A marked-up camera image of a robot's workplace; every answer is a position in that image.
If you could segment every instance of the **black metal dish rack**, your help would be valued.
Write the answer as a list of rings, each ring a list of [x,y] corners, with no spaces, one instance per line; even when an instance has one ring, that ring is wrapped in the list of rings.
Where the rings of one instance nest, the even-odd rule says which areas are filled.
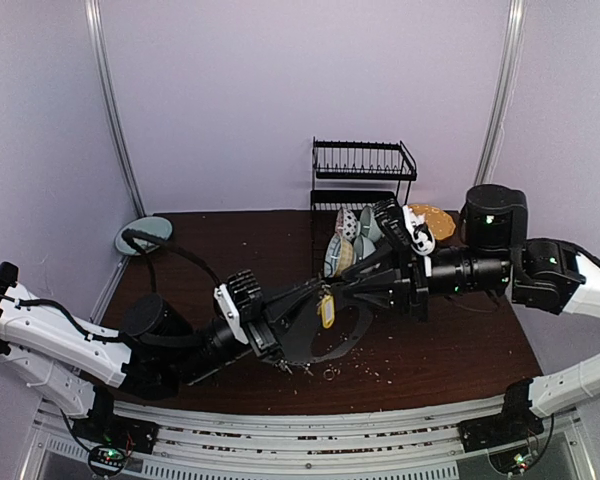
[[[416,180],[418,171],[415,159],[403,142],[341,142],[315,138],[311,167],[311,253],[315,275],[322,270],[337,211],[344,207],[359,215],[366,205],[397,199],[402,182],[408,182],[402,202],[406,204],[411,182]],[[380,182],[392,182],[396,187],[395,191],[355,188],[360,181],[374,187]],[[321,184],[328,188],[318,188]]]

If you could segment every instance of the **vertical metal post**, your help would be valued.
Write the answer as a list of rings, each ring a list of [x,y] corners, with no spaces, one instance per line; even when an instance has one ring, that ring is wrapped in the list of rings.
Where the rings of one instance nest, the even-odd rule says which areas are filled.
[[[136,216],[138,218],[145,217],[146,213],[144,205],[142,204],[138,184],[129,160],[129,152],[127,151],[127,144],[122,133],[120,114],[113,92],[113,82],[111,80],[104,31],[102,29],[102,20],[100,18],[100,1],[85,0],[85,8],[87,13],[87,25],[89,26],[89,35],[91,36],[91,43],[93,44],[93,51],[98,65],[98,73],[100,75],[102,94],[107,110],[107,119],[109,121],[111,136],[113,137],[113,143],[118,156],[118,162],[120,163],[124,182],[129,192],[129,196],[131,197],[131,201],[133,202]]]
[[[491,111],[491,118],[489,119],[489,127],[487,128],[487,136],[484,140],[484,147],[474,185],[489,183],[493,176],[502,121],[513,88],[513,77],[520,51],[524,11],[525,0],[510,1],[509,23],[507,24],[507,33],[502,52],[500,76],[498,78],[493,109]]]

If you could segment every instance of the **white wall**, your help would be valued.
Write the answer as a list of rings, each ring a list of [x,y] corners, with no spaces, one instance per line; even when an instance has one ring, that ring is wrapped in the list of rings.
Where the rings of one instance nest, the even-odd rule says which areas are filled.
[[[600,1],[529,2],[494,181],[521,188],[530,235],[600,256]],[[547,373],[600,351],[600,321],[518,310]],[[580,408],[600,479],[600,399]]]
[[[0,0],[0,262],[88,317],[132,217],[79,0]],[[38,396],[0,366],[0,480],[13,479]]]
[[[311,139],[404,140],[412,199],[458,208],[508,1],[110,0],[102,17],[150,212],[306,209]]]

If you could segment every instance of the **table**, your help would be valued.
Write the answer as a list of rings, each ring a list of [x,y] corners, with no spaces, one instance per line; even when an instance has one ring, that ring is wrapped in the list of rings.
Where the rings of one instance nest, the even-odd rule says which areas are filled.
[[[173,239],[204,258],[224,279],[251,269],[261,285],[287,285],[311,275],[310,213],[305,211],[174,213]],[[213,284],[186,260],[151,254],[158,291],[192,325],[212,318]],[[117,327],[125,310],[149,293],[142,260],[133,258],[103,324]],[[477,313],[465,308],[490,311]],[[417,408],[501,394],[540,368],[505,300],[497,311],[483,294],[457,304],[432,298],[428,323],[397,314],[378,315],[354,350],[314,365],[313,376],[281,372],[253,355],[203,384],[183,386],[177,398],[146,402],[115,392],[118,399],[168,408],[236,414],[337,414]],[[322,343],[337,341],[335,327]],[[325,369],[337,369],[331,381]]]

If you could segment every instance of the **key tag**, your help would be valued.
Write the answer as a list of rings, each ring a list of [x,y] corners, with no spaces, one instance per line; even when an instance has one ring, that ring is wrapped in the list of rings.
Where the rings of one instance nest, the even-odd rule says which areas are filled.
[[[336,320],[336,305],[333,299],[333,295],[325,295],[320,300],[320,317],[322,318],[322,326],[331,328],[333,322]]]

